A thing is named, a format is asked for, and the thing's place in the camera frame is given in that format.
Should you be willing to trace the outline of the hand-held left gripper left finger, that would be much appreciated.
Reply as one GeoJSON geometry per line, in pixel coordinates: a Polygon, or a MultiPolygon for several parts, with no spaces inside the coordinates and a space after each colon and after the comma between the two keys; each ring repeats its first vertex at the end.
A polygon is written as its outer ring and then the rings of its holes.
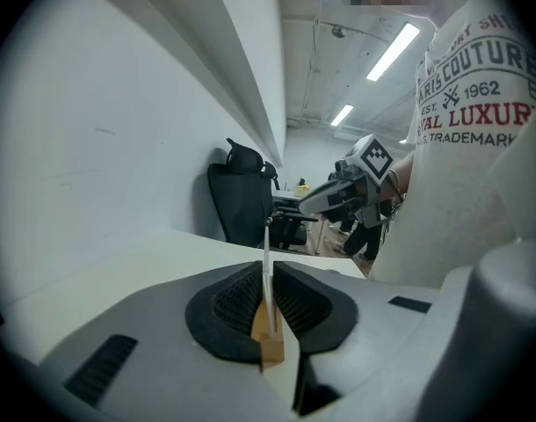
{"type": "Polygon", "coordinates": [[[137,291],[61,341],[43,375],[76,421],[290,421],[251,336],[260,262],[137,291]]]}

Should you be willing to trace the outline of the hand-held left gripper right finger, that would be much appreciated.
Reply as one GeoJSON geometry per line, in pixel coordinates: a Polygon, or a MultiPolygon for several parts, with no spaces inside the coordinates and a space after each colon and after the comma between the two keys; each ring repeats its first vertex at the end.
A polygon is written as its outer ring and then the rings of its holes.
{"type": "Polygon", "coordinates": [[[292,408],[301,421],[346,401],[354,407],[343,420],[417,419],[422,388],[395,361],[435,291],[277,261],[273,294],[299,345],[292,408]]]}

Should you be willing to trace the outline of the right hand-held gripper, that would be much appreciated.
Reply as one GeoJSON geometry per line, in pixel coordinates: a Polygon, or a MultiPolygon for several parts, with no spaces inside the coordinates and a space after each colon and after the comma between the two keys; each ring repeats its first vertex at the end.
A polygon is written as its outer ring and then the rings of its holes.
{"type": "Polygon", "coordinates": [[[381,188],[392,163],[377,137],[367,135],[335,163],[336,179],[302,198],[298,209],[305,215],[354,216],[366,228],[379,226],[381,188]]]}

